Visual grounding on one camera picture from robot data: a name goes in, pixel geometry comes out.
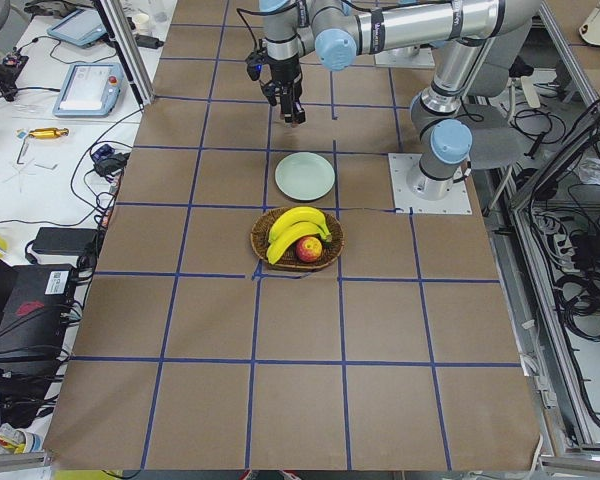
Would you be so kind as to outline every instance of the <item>metal base plate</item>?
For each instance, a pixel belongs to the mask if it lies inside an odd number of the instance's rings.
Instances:
[[[442,200],[424,200],[415,195],[407,186],[407,172],[420,161],[420,154],[390,153],[391,185],[393,187],[393,204],[402,213],[434,213],[441,215],[471,215],[471,204],[464,182],[454,183],[449,194]],[[458,169],[454,178],[461,178]]]
[[[374,55],[376,67],[397,67],[433,69],[436,63],[430,48],[421,48],[418,54],[413,55],[402,48],[376,53]]]

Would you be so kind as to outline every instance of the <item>screwdriver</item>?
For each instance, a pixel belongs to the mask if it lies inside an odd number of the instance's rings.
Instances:
[[[53,139],[66,137],[69,135],[68,128],[36,128],[35,130],[31,130],[28,134],[29,137],[39,138],[39,139]]]

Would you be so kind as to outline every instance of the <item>white desk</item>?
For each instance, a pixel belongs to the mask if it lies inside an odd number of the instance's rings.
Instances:
[[[177,0],[166,0],[168,21],[154,24],[153,36],[164,40]],[[49,17],[36,17],[18,46],[29,43],[33,38],[47,35],[47,28],[57,20]],[[56,41],[41,38],[22,50],[29,56],[29,62],[22,71],[16,84],[18,88],[41,86],[60,88],[69,69],[49,56]],[[154,77],[161,49],[140,49],[141,56],[151,78]],[[102,57],[114,54],[115,51],[98,44],[88,49],[81,49],[63,43],[55,51],[55,55],[65,61],[81,60],[93,62]],[[108,61],[118,61],[117,57]],[[77,167],[81,156],[87,148],[116,122],[138,109],[138,104],[129,85],[123,83],[121,96],[113,112],[103,118],[59,119],[54,117],[52,109],[57,93],[39,90],[19,92],[14,102],[0,100],[0,221],[17,219],[27,222],[53,222],[63,225],[75,224],[85,218],[92,210],[91,207],[76,198],[70,189],[71,177],[76,171],[73,186],[81,197],[95,203],[94,195],[83,181],[84,175],[93,168],[93,163],[87,155]],[[103,137],[103,141],[117,141],[133,145],[142,115],[137,113]],[[26,151],[21,155],[20,165],[16,164],[22,146],[22,140],[17,132],[35,128],[63,127],[69,129],[69,135],[55,140],[28,141]],[[96,192],[109,190],[109,184],[92,173],[87,177],[91,189]],[[24,248],[28,241],[36,236],[38,229],[45,223],[23,224],[10,222],[0,224],[0,235],[8,244],[8,253],[4,260],[11,264],[26,264]],[[80,224],[81,227],[95,227],[93,214]],[[75,262],[71,257],[55,257],[57,263]],[[76,292],[76,297],[82,300],[85,288]],[[77,328],[69,328],[65,337],[65,348],[71,349]],[[56,395],[60,385],[53,384],[48,397]],[[37,419],[28,428],[29,431],[45,435],[51,416]],[[20,478],[14,473],[12,478]]]

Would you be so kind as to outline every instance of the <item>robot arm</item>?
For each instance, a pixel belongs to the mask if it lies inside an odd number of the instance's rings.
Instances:
[[[361,54],[450,42],[431,85],[420,103],[434,115],[453,116],[490,37],[507,33],[527,22],[541,0],[450,0],[402,7],[377,8],[357,15],[341,0],[260,0],[266,47],[254,51],[247,62],[250,75],[259,79],[263,64],[271,67],[271,81],[263,93],[281,103],[287,123],[302,123],[301,57],[316,51],[330,70],[342,70]]]
[[[541,0],[450,0],[376,8],[348,15],[341,0],[260,0],[266,12],[266,48],[249,56],[250,75],[264,64],[272,80],[261,84],[271,105],[281,103],[285,122],[305,121],[300,104],[300,58],[315,50],[330,70],[342,70],[357,55],[453,40],[441,50],[431,84],[413,101],[411,120],[424,153],[407,175],[409,188],[426,200],[446,195],[457,167],[468,158],[473,138],[455,117],[491,37],[520,28]]]

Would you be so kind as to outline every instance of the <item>blue joint cap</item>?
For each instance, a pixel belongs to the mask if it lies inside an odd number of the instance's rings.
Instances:
[[[339,28],[329,28],[318,34],[315,41],[316,53],[329,70],[344,70],[356,58],[358,46],[353,37]]]
[[[273,12],[282,8],[287,0],[260,0],[261,12]]]
[[[431,133],[431,150],[447,165],[458,165],[467,158],[472,144],[471,130],[455,119],[443,120]]]

